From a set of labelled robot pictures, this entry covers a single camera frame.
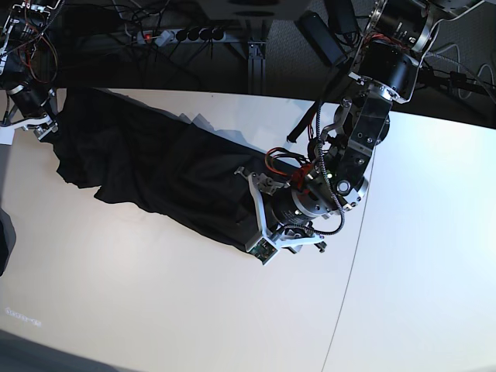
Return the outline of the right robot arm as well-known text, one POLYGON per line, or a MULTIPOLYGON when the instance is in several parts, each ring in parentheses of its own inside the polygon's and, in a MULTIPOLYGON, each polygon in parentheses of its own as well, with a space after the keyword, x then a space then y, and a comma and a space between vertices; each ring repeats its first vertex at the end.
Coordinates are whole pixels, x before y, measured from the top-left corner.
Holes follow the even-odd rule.
POLYGON ((15 1, 1 28, 1 89, 6 109, 1 119, 1 144, 13 144, 15 131, 34 132, 38 140, 58 130, 57 93, 53 87, 59 66, 48 30, 64 1, 15 1), (43 43, 53 57, 53 77, 36 76, 33 59, 43 43))

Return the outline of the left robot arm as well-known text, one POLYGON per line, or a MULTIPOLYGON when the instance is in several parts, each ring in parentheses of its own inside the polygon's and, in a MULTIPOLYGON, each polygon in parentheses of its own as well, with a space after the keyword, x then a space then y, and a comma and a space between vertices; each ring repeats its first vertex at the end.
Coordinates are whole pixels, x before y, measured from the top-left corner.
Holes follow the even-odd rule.
POLYGON ((326 248, 326 233, 313 226, 314 220, 344 215, 362 200, 369 186, 365 172, 374 148, 388 134, 392 105, 411 100, 439 25, 476 7, 475 1, 377 2, 355 56, 346 62, 360 91, 343 98, 328 126, 321 124, 321 101, 307 111, 306 155, 276 147, 265 155, 266 173, 238 170, 248 182, 257 217, 245 253, 266 264, 284 249, 326 248))

